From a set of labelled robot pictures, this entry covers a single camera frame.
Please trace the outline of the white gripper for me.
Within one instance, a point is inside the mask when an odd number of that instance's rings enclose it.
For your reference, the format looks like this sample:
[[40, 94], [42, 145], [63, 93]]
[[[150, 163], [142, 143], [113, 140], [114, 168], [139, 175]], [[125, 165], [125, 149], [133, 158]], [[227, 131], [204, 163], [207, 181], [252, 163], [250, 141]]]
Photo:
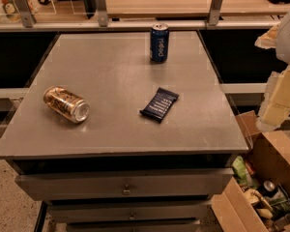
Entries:
[[[255, 46], [275, 48], [276, 57], [290, 64], [290, 11], [279, 25], [271, 27], [257, 38]], [[290, 65], [283, 72], [272, 72], [268, 78], [264, 100], [259, 108], [256, 127], [260, 131], [274, 131], [290, 115]]]

